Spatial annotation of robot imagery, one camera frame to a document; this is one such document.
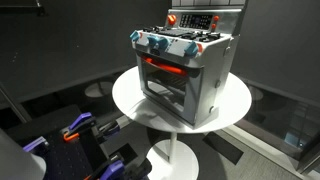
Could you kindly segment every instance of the control panel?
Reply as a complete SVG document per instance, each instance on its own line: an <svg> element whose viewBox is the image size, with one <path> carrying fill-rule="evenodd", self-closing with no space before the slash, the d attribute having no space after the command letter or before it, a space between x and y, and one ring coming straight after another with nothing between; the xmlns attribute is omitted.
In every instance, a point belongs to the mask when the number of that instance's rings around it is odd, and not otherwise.
<svg viewBox="0 0 320 180"><path fill-rule="evenodd" d="M232 34L240 9L169 10L165 27Z"/></svg>
<svg viewBox="0 0 320 180"><path fill-rule="evenodd" d="M180 27L208 30L212 15L182 14Z"/></svg>

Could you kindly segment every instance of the dark wall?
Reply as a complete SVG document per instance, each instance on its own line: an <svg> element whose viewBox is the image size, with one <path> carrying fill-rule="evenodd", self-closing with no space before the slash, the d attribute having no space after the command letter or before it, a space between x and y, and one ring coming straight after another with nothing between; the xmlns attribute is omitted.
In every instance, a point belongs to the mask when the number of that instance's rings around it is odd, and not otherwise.
<svg viewBox="0 0 320 180"><path fill-rule="evenodd" d="M251 0L231 71L319 106L319 9L314 0Z"/></svg>
<svg viewBox="0 0 320 180"><path fill-rule="evenodd" d="M19 101L133 66L129 35L163 25L171 7L169 0L40 2L46 17L0 14L0 81Z"/></svg>

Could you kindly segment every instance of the table top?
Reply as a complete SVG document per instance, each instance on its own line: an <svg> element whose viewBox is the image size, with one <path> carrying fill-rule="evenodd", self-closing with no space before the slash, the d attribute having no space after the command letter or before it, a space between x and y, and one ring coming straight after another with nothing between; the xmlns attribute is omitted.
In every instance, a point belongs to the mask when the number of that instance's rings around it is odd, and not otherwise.
<svg viewBox="0 0 320 180"><path fill-rule="evenodd" d="M112 95L117 107L131 120L153 129L176 133L204 133L225 128L243 118L251 106L249 89L231 73L222 94L224 101L218 117L209 116L197 128L179 121L171 112L145 97L140 88L138 67L126 71L117 79Z"/></svg>

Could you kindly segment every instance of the blue knob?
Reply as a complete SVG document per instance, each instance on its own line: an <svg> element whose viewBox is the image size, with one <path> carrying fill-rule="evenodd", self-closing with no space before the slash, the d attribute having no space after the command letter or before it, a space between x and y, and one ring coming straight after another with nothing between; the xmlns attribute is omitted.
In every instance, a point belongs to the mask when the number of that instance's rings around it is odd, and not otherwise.
<svg viewBox="0 0 320 180"><path fill-rule="evenodd" d="M148 36L147 38L149 40L149 45L150 46L156 45L158 43L158 40L159 40L159 38L156 37L156 36Z"/></svg>
<svg viewBox="0 0 320 180"><path fill-rule="evenodd" d="M137 31L134 31L131 35L130 35L130 39L133 41L133 42L137 42L138 39L140 38L140 35Z"/></svg>
<svg viewBox="0 0 320 180"><path fill-rule="evenodd" d="M197 44L192 41L186 48L184 48L184 52L188 56L195 56L198 53Z"/></svg>
<svg viewBox="0 0 320 180"><path fill-rule="evenodd" d="M161 38L158 40L159 48L160 49L165 49L169 45L169 40L165 37Z"/></svg>

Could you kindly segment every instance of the white round table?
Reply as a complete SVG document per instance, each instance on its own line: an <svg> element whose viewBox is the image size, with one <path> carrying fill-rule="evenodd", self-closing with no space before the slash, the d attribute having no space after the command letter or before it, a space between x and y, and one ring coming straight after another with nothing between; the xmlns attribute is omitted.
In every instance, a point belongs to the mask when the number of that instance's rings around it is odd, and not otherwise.
<svg viewBox="0 0 320 180"><path fill-rule="evenodd" d="M126 71L117 79L112 95L117 107L131 120L171 132L170 140L158 142L147 154L152 164L148 175L151 180L196 180L199 173L196 155L186 144L177 141L177 133L205 133L222 129L243 118L251 106L247 86L231 73L224 88L224 101L219 107L218 117L208 117L206 123L196 129L177 120L172 113L145 97L140 88L138 67Z"/></svg>

